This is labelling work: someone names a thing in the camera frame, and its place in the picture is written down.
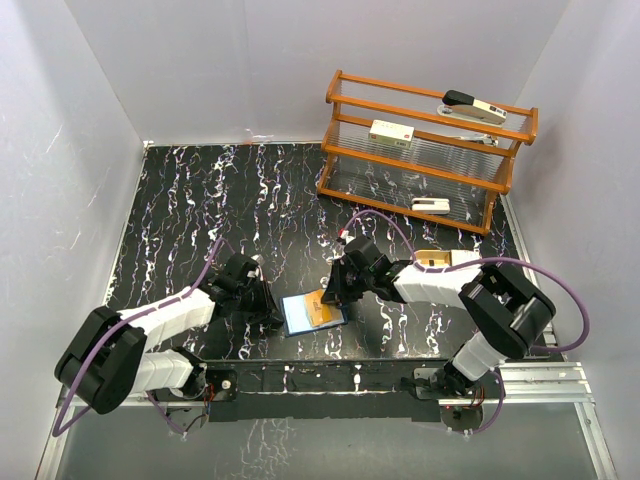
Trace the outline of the orange patterned credit card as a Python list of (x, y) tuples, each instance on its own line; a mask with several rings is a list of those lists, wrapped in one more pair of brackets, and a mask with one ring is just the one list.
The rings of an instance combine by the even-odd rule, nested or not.
[(303, 296), (303, 303), (309, 318), (310, 325), (320, 327), (334, 321), (334, 312), (331, 305), (321, 303), (323, 289), (309, 292)]

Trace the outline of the blue card holder wallet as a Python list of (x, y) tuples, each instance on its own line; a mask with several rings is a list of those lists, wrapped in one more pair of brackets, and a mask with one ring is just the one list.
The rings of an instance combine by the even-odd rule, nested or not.
[(325, 291), (318, 289), (281, 300), (281, 312), (287, 337), (334, 328), (347, 323), (344, 310), (323, 304)]

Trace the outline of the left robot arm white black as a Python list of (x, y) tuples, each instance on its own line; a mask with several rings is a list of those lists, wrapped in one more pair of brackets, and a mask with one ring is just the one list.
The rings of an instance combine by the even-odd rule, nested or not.
[(185, 399), (203, 397), (205, 362), (183, 347), (156, 348), (187, 330), (233, 316), (249, 324), (281, 323), (262, 263), (258, 255), (235, 253), (196, 288), (136, 309), (95, 308), (58, 360), (55, 378), (98, 414), (113, 411), (131, 394), (161, 389)]

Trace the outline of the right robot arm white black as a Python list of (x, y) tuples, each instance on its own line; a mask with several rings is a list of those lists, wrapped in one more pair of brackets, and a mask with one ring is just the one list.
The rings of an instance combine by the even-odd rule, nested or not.
[(469, 396), (490, 370), (524, 358), (556, 314), (553, 302), (506, 261), (483, 259), (466, 268), (390, 261), (371, 238), (358, 236), (332, 262), (321, 302), (343, 308), (366, 292), (401, 304), (444, 304), (470, 315), (477, 332), (442, 368), (403, 381), (444, 396)]

